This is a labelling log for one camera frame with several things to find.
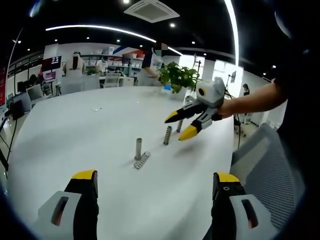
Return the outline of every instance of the red banner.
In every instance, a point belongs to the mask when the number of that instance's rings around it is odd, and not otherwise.
[[[6,78],[7,72],[5,67],[0,68],[0,106],[6,103]]]

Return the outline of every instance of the floor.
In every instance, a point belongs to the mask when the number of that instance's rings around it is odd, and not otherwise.
[[[19,130],[21,129],[25,119],[27,118],[28,114],[24,115],[23,117],[18,119],[17,126],[16,126],[16,132],[14,135],[13,143],[18,135]],[[0,135],[1,137],[5,140],[5,142],[10,146],[10,142],[12,139],[12,135],[15,129],[15,124],[16,122],[13,120],[8,120],[3,127],[3,130],[1,131]],[[253,123],[246,124],[246,125],[241,125],[241,129],[243,130],[244,134],[241,134],[240,136],[240,146],[246,142],[246,139],[248,139],[256,130],[257,126],[254,125]],[[238,143],[239,143],[239,135],[236,134],[236,131],[234,133],[234,138],[233,138],[233,151],[237,150],[238,148]],[[2,139],[0,139],[0,149],[5,157],[8,156],[8,147],[6,144],[3,142]],[[2,187],[6,190],[6,183],[7,183],[7,178],[6,178],[6,173],[5,169],[0,164],[0,182],[2,184]]]

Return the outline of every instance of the green leaves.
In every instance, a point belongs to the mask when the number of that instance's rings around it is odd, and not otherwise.
[[[159,72],[162,84],[171,83],[174,93],[180,92],[182,87],[193,89],[200,76],[197,70],[180,67],[174,61],[162,67]]]

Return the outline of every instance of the hand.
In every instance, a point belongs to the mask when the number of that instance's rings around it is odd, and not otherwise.
[[[222,106],[218,107],[218,114],[221,115],[223,119],[229,118],[234,114],[233,102],[232,99],[225,99]]]

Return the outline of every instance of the metal cylinder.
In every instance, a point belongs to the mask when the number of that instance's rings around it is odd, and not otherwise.
[[[172,132],[172,127],[168,126],[166,128],[166,131],[165,131],[165,136],[164,136],[164,141],[163,141],[164,145],[168,145],[169,144],[169,139],[170,139],[171,132]]]
[[[182,127],[182,122],[183,122],[183,121],[184,121],[183,119],[181,119],[181,120],[179,121],[178,127],[176,128],[176,132],[177,132],[177,133],[180,133],[181,127]]]
[[[142,148],[142,138],[137,138],[136,145],[135,145],[135,156],[134,156],[134,159],[136,161],[139,161],[141,159],[141,148]]]

